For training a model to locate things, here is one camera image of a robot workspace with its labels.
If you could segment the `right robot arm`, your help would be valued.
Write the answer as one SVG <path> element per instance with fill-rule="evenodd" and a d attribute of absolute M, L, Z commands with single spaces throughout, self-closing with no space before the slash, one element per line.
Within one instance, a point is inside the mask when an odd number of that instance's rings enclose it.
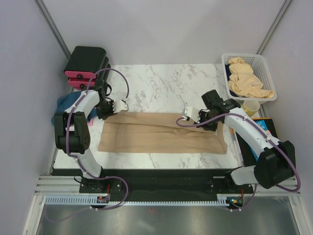
<path fill-rule="evenodd" d="M 256 154 L 256 163 L 234 169 L 224 180 L 224 187 L 234 193 L 244 184 L 259 184 L 269 189 L 295 173 L 295 148 L 290 141 L 282 142 L 253 121 L 234 99 L 223 100 L 216 90 L 202 95 L 207 111 L 200 111 L 205 130 L 217 128 L 220 121 L 231 127 Z"/>

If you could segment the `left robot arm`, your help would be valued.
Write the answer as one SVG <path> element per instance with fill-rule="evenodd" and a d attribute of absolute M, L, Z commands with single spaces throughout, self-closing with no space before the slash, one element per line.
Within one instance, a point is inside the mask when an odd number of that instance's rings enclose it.
<path fill-rule="evenodd" d="M 115 114 L 114 101 L 108 98 L 111 86 L 93 86 L 73 92 L 61 99 L 62 104 L 52 118 L 56 148 L 62 150 L 79 166 L 82 175 L 92 179 L 90 187 L 96 192 L 107 188 L 107 180 L 101 177 L 102 167 L 91 149 L 88 122 L 90 115 L 107 118 Z"/>

